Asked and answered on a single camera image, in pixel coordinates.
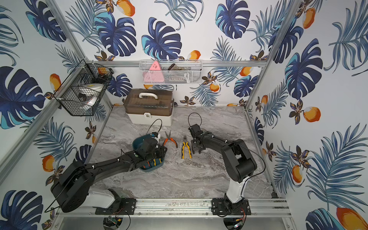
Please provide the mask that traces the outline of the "yellow combination pliers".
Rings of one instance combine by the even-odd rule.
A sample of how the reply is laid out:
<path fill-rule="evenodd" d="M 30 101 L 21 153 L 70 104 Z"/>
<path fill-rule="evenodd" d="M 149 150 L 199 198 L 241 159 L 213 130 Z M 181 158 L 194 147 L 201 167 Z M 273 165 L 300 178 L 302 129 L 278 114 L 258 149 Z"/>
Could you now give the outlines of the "yellow combination pliers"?
<path fill-rule="evenodd" d="M 185 158 L 186 150 L 188 150 L 189 158 L 192 159 L 192 151 L 191 151 L 191 148 L 189 146 L 187 136 L 183 135 L 183 144 L 182 144 L 182 151 L 181 151 L 182 159 Z"/>

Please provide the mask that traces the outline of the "teal plastic storage tray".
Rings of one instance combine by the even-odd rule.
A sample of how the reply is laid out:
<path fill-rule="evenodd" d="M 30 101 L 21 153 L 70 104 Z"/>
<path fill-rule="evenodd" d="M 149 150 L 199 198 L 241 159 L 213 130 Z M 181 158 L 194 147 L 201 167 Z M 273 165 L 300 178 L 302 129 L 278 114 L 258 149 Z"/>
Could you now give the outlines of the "teal plastic storage tray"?
<path fill-rule="evenodd" d="M 153 139 L 151 137 L 151 133 L 138 137 L 133 141 L 132 147 L 135 152 L 136 158 L 140 159 L 138 165 L 140 165 L 140 169 L 142 171 L 148 173 L 163 166 L 164 163 L 161 165 L 150 165 L 149 163 L 153 158 L 155 150 L 160 146 L 163 145 Z"/>

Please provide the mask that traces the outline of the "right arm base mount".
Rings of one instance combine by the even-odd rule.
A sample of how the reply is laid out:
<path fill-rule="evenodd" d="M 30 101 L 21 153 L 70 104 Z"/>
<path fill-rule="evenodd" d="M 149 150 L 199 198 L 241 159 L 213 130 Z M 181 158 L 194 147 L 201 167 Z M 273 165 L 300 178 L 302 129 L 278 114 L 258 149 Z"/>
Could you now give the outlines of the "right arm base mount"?
<path fill-rule="evenodd" d="M 242 198 L 237 203 L 232 203 L 228 198 L 214 198 L 211 201 L 211 212 L 213 215 L 225 217 L 227 215 L 251 215 L 248 199 Z"/>

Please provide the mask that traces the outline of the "orange long-nose pliers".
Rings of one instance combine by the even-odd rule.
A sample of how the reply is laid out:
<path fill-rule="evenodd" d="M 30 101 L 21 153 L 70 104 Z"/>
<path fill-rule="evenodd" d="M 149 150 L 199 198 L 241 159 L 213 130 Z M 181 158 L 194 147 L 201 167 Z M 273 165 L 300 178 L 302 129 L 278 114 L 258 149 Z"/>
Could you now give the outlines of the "orange long-nose pliers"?
<path fill-rule="evenodd" d="M 163 145 L 165 145 L 167 142 L 171 141 L 171 142 L 173 142 L 175 144 L 175 147 L 178 148 L 177 142 L 175 141 L 175 139 L 173 139 L 171 137 L 171 131 L 169 133 L 165 132 L 165 135 L 166 135 L 166 139 L 165 139 Z"/>

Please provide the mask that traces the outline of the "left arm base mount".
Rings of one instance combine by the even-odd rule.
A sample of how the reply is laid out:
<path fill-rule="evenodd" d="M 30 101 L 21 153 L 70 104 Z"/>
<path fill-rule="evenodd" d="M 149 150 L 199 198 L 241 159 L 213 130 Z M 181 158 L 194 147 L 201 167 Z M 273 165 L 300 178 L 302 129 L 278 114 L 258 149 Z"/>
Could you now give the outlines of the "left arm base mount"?
<path fill-rule="evenodd" d="M 114 202 L 108 208 L 96 208 L 96 215 L 133 215 L 137 200 L 134 198 L 122 198 L 114 189 L 109 189 L 114 196 Z"/>

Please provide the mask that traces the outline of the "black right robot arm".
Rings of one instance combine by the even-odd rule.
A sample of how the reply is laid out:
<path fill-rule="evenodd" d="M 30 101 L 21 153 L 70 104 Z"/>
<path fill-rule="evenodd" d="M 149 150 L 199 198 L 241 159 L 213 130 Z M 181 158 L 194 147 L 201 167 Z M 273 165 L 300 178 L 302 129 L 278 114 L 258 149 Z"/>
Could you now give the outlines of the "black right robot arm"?
<path fill-rule="evenodd" d="M 243 190 L 247 180 L 257 169 L 250 150 L 242 139 L 235 141 L 225 140 L 215 136 L 209 131 L 203 131 L 198 124 L 189 127 L 193 138 L 193 150 L 200 153 L 211 149 L 222 155 L 226 172 L 230 177 L 229 188 L 225 193 L 225 199 L 231 204 L 239 203 L 244 199 Z"/>

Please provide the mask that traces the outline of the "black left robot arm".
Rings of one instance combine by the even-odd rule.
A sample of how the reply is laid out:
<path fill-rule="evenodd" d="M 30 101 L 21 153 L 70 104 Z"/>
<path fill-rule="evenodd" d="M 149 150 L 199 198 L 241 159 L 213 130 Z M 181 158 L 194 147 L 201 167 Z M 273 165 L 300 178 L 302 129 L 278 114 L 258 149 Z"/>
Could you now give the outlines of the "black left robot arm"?
<path fill-rule="evenodd" d="M 89 164 L 73 162 L 54 181 L 51 192 L 64 213 L 72 212 L 84 203 L 90 187 L 96 182 L 142 168 L 156 159 L 164 160 L 166 153 L 167 147 L 151 136 L 145 137 L 138 149 L 114 159 Z"/>

